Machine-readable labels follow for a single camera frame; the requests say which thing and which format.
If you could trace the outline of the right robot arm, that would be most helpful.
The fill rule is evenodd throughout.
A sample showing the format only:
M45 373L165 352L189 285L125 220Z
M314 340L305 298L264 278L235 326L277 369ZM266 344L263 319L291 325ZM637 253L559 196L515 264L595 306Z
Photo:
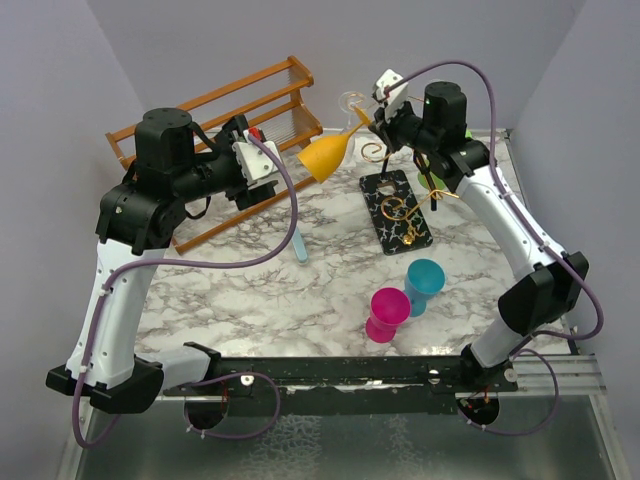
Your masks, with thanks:
M515 283L499 298L495 320L461 353L461 383L481 391L527 337L575 307L589 263L543 231L491 163L489 149L467 136L467 98L459 85L428 84L416 115L400 74L387 70L373 97L379 107L371 132L393 152L409 147L425 155L435 176L485 225L513 271Z

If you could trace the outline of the orange plastic goblet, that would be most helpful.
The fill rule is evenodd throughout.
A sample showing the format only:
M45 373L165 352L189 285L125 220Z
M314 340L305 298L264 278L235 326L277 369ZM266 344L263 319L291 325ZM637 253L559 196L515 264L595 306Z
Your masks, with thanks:
M358 123L353 128L344 133L314 140L297 154L299 162L317 183L326 181L339 168L349 140L361 127L371 123L371 119L362 108L355 106L354 112Z

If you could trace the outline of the green plastic goblet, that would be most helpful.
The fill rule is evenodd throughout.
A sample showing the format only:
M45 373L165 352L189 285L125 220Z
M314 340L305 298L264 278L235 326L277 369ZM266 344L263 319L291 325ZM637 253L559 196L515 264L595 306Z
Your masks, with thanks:
M474 173L473 139L468 128L433 130L422 129L416 137L414 150L421 158L421 173L432 189L445 187L455 193L464 178Z

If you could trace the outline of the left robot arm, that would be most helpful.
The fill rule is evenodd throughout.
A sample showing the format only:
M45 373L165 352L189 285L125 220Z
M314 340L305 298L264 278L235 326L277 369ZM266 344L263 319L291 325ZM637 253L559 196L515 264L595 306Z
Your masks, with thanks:
M244 210L274 195L256 185L239 155L249 123L228 120L208 152L191 115L177 108L146 112L134 129L135 159L100 201L94 286L79 339L65 364L51 369L48 388L79 394L108 414L147 410L164 390L189 384L206 395L220 385L219 353L194 342L158 356L135 354L136 335L157 261L164 258L188 203L222 193Z

